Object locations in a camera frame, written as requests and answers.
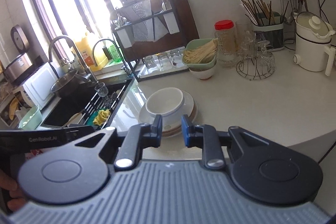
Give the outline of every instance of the faucet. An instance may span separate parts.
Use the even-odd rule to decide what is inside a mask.
[[[116,50],[117,50],[117,53],[119,54],[122,62],[123,62],[123,66],[122,66],[122,69],[128,74],[130,75],[132,73],[132,71],[128,68],[126,62],[125,62],[125,59],[123,58],[123,56],[121,55],[120,51],[119,51],[119,48],[117,46],[117,44],[115,43],[115,41],[113,41],[112,39],[110,38],[102,38],[100,40],[98,40],[94,45],[93,45],[93,48],[92,48],[92,57],[93,57],[93,62],[94,62],[94,65],[97,66],[97,61],[96,61],[96,58],[95,58],[95,55],[94,55],[94,52],[95,52],[95,48],[96,48],[96,45],[101,42],[101,41],[104,41],[104,40],[108,40],[108,41],[111,41],[113,43],[113,45],[115,46]]]
[[[78,56],[78,60],[80,62],[80,64],[83,66],[84,71],[86,73],[86,76],[81,76],[76,74],[75,77],[83,80],[84,82],[88,82],[89,80],[91,80],[94,83],[98,83],[98,80],[96,78],[96,76],[92,73],[92,71],[90,70],[90,68],[88,67],[88,65],[85,63],[81,53],[79,52],[76,44],[74,43],[74,41],[67,35],[60,35],[59,37],[55,37],[49,45],[48,48],[48,53],[49,53],[49,63],[51,63],[53,61],[53,56],[52,56],[52,50],[53,47],[55,45],[55,43],[60,40],[60,39],[65,39],[67,41],[68,44],[70,44],[70,46],[73,47],[73,49],[75,50],[77,56]]]

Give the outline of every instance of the cooking pot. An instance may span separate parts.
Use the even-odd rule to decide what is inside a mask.
[[[325,70],[329,76],[336,49],[330,47],[331,36],[336,32],[332,26],[319,16],[300,13],[296,20],[296,49],[293,61],[310,71]]]
[[[35,70],[28,54],[22,53],[16,57],[4,70],[4,75],[14,85],[20,85]]]
[[[50,92],[58,97],[67,97],[79,86],[80,79],[76,78],[78,70],[73,69],[58,79],[51,87]]]

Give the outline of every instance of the electric kettle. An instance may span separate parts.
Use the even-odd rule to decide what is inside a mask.
[[[302,12],[296,17],[295,64],[309,71],[325,70],[329,76],[336,49],[330,47],[331,36],[336,32],[319,16]]]

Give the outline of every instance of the stack of plates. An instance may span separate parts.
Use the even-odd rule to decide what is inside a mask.
[[[187,114],[192,122],[195,121],[198,113],[198,105],[197,102],[193,99],[193,97],[186,91],[182,91],[184,96],[184,113]],[[146,109],[146,105],[142,107],[139,114],[139,122],[140,123],[152,123],[154,118],[150,115],[150,113]],[[162,137],[173,137],[182,133],[181,129],[181,119],[176,121],[175,123],[165,124],[162,129]]]

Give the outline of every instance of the sink drain rack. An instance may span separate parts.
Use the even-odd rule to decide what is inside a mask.
[[[96,92],[95,95],[88,102],[88,104],[85,106],[83,110],[83,117],[81,118],[78,124],[86,124],[89,118],[91,117],[91,115],[93,115],[93,113],[95,113],[96,111],[100,109],[105,109],[105,110],[108,109],[111,112],[110,116],[107,118],[104,124],[102,124],[101,126],[98,126],[97,130],[104,128],[108,120],[110,119],[113,111],[115,110],[118,103],[120,102],[122,95],[125,93],[126,88],[127,88],[127,84],[125,83],[125,85],[120,90],[114,91],[112,93],[110,93],[109,91],[108,95],[105,97],[100,97],[98,93]]]

